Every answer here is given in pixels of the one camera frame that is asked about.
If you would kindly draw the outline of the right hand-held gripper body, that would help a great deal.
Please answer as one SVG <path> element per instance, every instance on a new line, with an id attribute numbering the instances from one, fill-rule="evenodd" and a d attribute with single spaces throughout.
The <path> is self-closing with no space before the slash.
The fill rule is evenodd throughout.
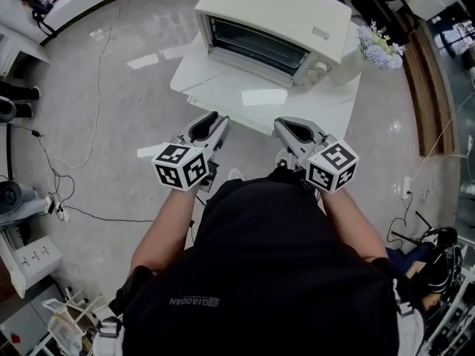
<path id="1" fill-rule="evenodd" d="M 359 156 L 343 140 L 328 136 L 297 158 L 305 180 L 316 188 L 335 193 L 345 186 L 357 169 Z"/>

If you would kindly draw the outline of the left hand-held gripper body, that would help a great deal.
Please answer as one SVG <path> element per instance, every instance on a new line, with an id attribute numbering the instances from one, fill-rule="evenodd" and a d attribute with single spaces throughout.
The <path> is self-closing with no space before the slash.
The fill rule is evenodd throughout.
<path id="1" fill-rule="evenodd" d="M 175 136 L 171 142 L 151 147 L 151 163 L 161 185 L 179 191 L 199 188 L 209 192 L 217 173 L 214 155 L 217 138 Z"/>

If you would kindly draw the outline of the cream oven door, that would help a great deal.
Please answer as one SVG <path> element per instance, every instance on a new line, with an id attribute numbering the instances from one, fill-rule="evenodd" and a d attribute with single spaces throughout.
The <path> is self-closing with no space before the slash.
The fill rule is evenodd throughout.
<path id="1" fill-rule="evenodd" d="M 175 76 L 190 104 L 266 135 L 272 134 L 274 119 L 289 95 L 275 83 L 197 54 L 185 56 Z"/>

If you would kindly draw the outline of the person's right forearm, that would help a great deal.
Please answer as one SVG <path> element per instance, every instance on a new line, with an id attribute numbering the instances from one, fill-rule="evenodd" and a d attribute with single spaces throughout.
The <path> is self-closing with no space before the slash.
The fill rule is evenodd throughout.
<path id="1" fill-rule="evenodd" d="M 327 218 L 343 243 L 367 262 L 388 258 L 380 234 L 343 188 L 333 194 L 321 191 L 321 198 Z"/>

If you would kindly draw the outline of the person's left forearm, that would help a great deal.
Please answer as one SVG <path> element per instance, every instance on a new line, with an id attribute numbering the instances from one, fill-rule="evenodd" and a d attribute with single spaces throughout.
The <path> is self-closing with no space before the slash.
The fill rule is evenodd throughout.
<path id="1" fill-rule="evenodd" d="M 196 191 L 172 190 L 131 258 L 130 273 L 144 266 L 155 274 L 166 270 L 183 252 Z"/>

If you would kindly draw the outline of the cream toaster oven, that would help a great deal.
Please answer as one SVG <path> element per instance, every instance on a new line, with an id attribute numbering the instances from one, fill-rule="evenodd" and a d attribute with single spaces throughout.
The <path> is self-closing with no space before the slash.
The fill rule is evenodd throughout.
<path id="1" fill-rule="evenodd" d="M 344 57 L 351 9 L 337 0 L 199 0 L 209 59 L 285 88 L 313 88 Z"/>

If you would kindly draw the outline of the white marble table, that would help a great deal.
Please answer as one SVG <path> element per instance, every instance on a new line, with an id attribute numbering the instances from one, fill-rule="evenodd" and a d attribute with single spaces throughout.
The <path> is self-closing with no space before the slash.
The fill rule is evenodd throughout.
<path id="1" fill-rule="evenodd" d="M 201 35 L 197 35 L 189 44 L 165 49 L 161 54 L 165 59 L 179 58 L 182 62 L 183 58 L 190 53 L 209 59 Z M 180 82 L 177 81 L 175 74 L 171 79 L 170 87 L 179 92 Z M 279 117 L 294 116 L 306 119 L 316 123 L 325 132 L 342 138 L 347 131 L 353 111 L 359 81 L 360 78 L 356 77 L 346 85 L 339 87 L 334 85 L 330 78 L 325 77 L 310 90 L 296 86 L 286 88 L 289 90 L 289 95 L 284 106 L 279 110 L 281 113 Z"/>

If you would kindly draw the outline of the white vase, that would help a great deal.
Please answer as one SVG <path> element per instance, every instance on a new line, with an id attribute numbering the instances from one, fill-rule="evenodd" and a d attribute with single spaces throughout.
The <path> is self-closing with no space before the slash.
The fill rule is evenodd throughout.
<path id="1" fill-rule="evenodd" d="M 341 60 L 341 64 L 330 73 L 330 81 L 336 86 L 343 86 L 359 76 L 366 68 L 364 55 L 357 47 Z"/>

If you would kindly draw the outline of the pale blue flower bouquet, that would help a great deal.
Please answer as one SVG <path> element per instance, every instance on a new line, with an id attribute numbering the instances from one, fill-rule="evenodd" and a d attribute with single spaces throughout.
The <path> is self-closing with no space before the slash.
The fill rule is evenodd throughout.
<path id="1" fill-rule="evenodd" d="M 395 70 L 402 66 L 406 46 L 395 43 L 388 35 L 383 34 L 375 21 L 371 21 L 369 27 L 358 27 L 357 37 L 364 60 L 380 69 Z"/>

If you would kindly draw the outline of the brown wooden platform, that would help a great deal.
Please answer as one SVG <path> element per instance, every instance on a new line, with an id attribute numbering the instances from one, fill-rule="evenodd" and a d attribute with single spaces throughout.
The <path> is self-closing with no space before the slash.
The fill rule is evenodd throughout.
<path id="1" fill-rule="evenodd" d="M 419 155 L 448 155 L 455 150 L 450 89 L 442 60 L 428 26 L 400 9 L 396 13 L 408 32 L 403 67 L 413 101 Z"/>

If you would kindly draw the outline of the white power strip with plugs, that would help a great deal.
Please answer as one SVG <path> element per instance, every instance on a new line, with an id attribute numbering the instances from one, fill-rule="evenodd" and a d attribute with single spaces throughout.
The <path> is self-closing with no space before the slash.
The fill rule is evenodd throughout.
<path id="1" fill-rule="evenodd" d="M 51 195 L 48 195 L 45 198 L 45 213 L 52 214 L 53 212 L 56 213 L 57 218 L 60 221 L 68 222 L 70 220 L 70 214 L 66 208 L 63 207 L 60 201 L 56 201 Z"/>

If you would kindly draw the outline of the black sled-base chair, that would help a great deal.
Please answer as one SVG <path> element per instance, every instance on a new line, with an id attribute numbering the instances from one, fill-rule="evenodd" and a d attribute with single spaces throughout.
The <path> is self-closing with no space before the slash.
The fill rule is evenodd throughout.
<path id="1" fill-rule="evenodd" d="M 409 35 L 402 27 L 396 14 L 387 5 L 396 0 L 351 0 L 354 8 L 361 14 L 367 24 L 376 24 L 376 29 L 398 45 L 409 43 Z"/>

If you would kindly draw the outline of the grey round appliance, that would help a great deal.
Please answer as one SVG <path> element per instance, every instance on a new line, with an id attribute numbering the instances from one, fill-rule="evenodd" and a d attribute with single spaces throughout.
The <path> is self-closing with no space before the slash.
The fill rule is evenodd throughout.
<path id="1" fill-rule="evenodd" d="M 35 198 L 37 193 L 31 187 L 21 187 L 11 180 L 0 182 L 0 216 L 15 211 L 22 203 Z"/>
<path id="2" fill-rule="evenodd" d="M 16 118 L 16 106 L 11 100 L 0 96 L 0 124 L 7 124 Z"/>

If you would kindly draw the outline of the small white drawer cabinet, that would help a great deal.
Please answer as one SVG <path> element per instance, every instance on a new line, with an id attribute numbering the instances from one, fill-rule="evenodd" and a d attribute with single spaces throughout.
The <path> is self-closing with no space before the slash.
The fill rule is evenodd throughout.
<path id="1" fill-rule="evenodd" d="M 49 236 L 16 249 L 14 256 L 29 285 L 55 271 L 62 260 L 61 253 Z"/>

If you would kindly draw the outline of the white shelf unit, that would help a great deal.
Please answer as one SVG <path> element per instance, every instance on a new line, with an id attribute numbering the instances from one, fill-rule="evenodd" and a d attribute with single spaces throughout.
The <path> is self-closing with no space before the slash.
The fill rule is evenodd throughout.
<path id="1" fill-rule="evenodd" d="M 20 53 L 50 63 L 45 49 L 40 44 L 0 24 L 0 79 L 8 76 Z"/>

